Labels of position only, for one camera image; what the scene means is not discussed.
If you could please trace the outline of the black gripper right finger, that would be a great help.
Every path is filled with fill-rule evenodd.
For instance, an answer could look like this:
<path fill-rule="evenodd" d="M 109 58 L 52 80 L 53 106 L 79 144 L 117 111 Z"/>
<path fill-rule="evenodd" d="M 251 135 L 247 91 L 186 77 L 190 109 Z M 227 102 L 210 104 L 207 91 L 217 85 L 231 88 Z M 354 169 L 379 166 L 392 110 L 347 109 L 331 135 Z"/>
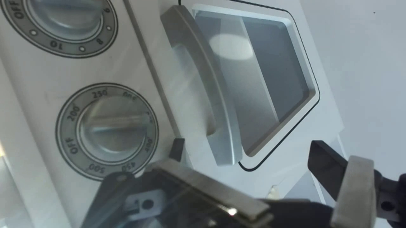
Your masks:
<path fill-rule="evenodd" d="M 345 159 L 323 140 L 311 142 L 307 167 L 336 201 L 332 228 L 373 228 L 377 218 L 406 228 L 406 173 L 387 178 L 372 159 Z"/>

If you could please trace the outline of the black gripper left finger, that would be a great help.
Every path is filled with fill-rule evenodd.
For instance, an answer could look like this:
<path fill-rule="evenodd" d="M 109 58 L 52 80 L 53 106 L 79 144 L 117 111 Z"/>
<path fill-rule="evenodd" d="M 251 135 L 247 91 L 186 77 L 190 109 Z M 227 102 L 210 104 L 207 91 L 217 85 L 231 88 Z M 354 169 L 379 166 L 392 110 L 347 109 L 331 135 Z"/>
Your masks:
<path fill-rule="evenodd" d="M 185 140 L 136 177 L 104 177 L 80 228 L 269 228 L 270 205 L 181 163 Z"/>

